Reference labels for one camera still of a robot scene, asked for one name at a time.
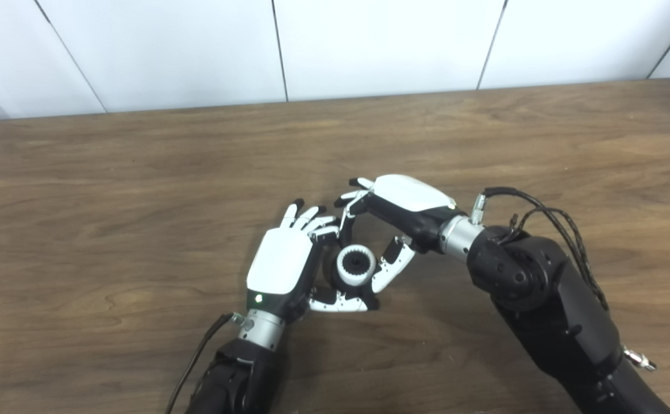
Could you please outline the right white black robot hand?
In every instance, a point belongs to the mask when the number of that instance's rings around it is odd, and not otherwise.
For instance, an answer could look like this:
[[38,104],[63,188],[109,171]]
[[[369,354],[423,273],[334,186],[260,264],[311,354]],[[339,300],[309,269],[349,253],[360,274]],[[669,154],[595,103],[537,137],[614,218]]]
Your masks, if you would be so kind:
[[442,254],[442,231],[461,215],[455,200],[442,191],[406,175],[382,175],[374,181],[353,178],[356,191],[339,196],[333,203],[342,209],[340,240],[352,241],[352,228],[361,214],[371,214],[402,234],[392,238],[370,278],[373,293],[380,293],[411,262],[415,254]]

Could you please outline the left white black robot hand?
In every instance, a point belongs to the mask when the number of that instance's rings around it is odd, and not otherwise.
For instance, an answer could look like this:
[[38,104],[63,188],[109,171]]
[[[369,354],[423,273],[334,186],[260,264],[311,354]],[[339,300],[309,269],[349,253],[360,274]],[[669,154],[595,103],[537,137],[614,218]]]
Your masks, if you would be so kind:
[[[254,325],[293,323],[308,311],[369,312],[380,308],[370,288],[375,257],[361,246],[342,246],[342,217],[325,207],[306,209],[302,199],[265,232],[246,277],[247,318]],[[318,290],[315,279],[325,251],[338,247],[332,287]]]

